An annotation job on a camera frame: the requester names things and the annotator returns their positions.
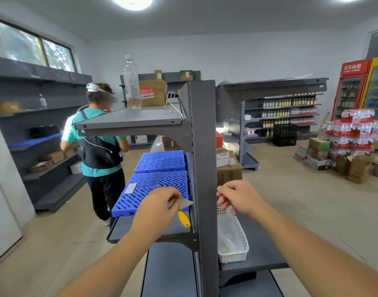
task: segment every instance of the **white shoe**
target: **white shoe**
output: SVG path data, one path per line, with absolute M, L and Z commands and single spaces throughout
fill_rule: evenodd
M 109 226 L 110 223 L 111 223 L 111 219 L 108 218 L 107 220 L 104 221 L 104 226 Z

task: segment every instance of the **hand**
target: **hand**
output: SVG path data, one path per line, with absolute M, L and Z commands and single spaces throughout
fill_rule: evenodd
M 154 243 L 168 228 L 178 213 L 181 193 L 173 187 L 163 187 L 150 192 L 140 203 L 131 230 Z M 175 199 L 170 208 L 167 202 Z
M 256 219 L 256 211 L 266 205 L 255 189 L 244 180 L 232 180 L 218 187 L 216 195 L 222 210 L 233 205 L 233 215 L 237 210 Z

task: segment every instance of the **person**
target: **person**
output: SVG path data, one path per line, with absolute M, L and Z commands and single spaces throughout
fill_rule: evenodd
M 121 152 L 128 152 L 130 145 L 127 136 L 117 137 L 81 137 L 73 124 L 88 118 L 106 114 L 114 102 L 113 91 L 108 84 L 90 83 L 87 85 L 89 105 L 84 110 L 71 116 L 61 138 L 63 151 L 79 143 L 78 153 L 82 158 L 82 173 L 87 177 L 93 199 L 93 209 L 105 226 L 111 223 L 112 210 L 126 186 L 121 166 Z
M 222 210 L 232 205 L 234 213 L 265 228 L 312 297 L 378 297 L 378 272 L 272 209 L 248 182 L 230 181 L 218 187 L 217 196 Z M 139 260 L 174 219 L 180 198 L 171 187 L 150 192 L 130 231 L 57 296 L 120 296 Z

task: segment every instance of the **teal shirt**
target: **teal shirt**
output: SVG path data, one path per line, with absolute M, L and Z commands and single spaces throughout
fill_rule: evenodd
M 89 119 L 99 116 L 100 114 L 105 114 L 105 112 L 102 110 L 92 109 L 92 108 L 86 108 L 84 109 L 84 112 Z M 78 131 L 73 127 L 73 124 L 78 123 L 83 120 L 84 118 L 80 112 L 69 117 L 65 124 L 64 132 L 61 139 L 67 143 L 75 143 L 77 142 L 77 140 L 83 139 L 83 137 L 80 137 Z M 121 139 L 124 139 L 125 137 L 127 137 L 127 135 L 124 135 L 121 137 L 99 137 L 99 138 L 101 140 L 104 140 L 105 142 L 116 145 L 116 140 L 114 138 L 116 138 L 117 140 L 121 140 Z M 122 168 L 121 165 L 117 165 L 116 167 L 110 168 L 110 169 L 93 169 L 82 163 L 83 175 L 90 176 L 90 177 L 100 177 L 100 176 L 109 175 L 114 172 L 117 172 L 121 168 Z

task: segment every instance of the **ceiling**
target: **ceiling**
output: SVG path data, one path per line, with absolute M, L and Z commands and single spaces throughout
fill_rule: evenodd
M 17 0 L 82 39 L 345 28 L 378 16 L 378 0 L 154 0 L 127 11 L 111 0 Z

